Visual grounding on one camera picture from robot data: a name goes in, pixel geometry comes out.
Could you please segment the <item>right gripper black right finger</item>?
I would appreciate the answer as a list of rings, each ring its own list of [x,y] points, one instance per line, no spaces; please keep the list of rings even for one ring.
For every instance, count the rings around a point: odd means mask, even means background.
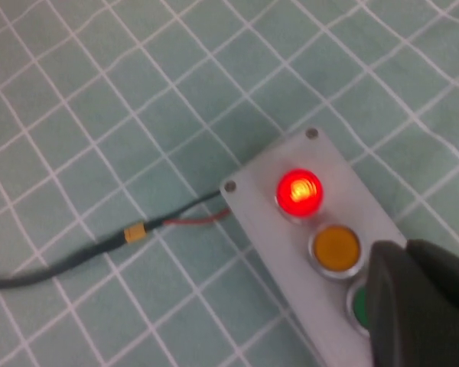
[[[405,250],[443,297],[459,310],[459,256],[422,239],[408,240]]]

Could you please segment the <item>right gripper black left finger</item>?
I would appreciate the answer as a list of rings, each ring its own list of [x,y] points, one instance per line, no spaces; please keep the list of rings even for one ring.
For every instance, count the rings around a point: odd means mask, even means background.
[[[366,315],[375,366],[459,366],[459,310],[405,250],[375,242],[366,279]]]

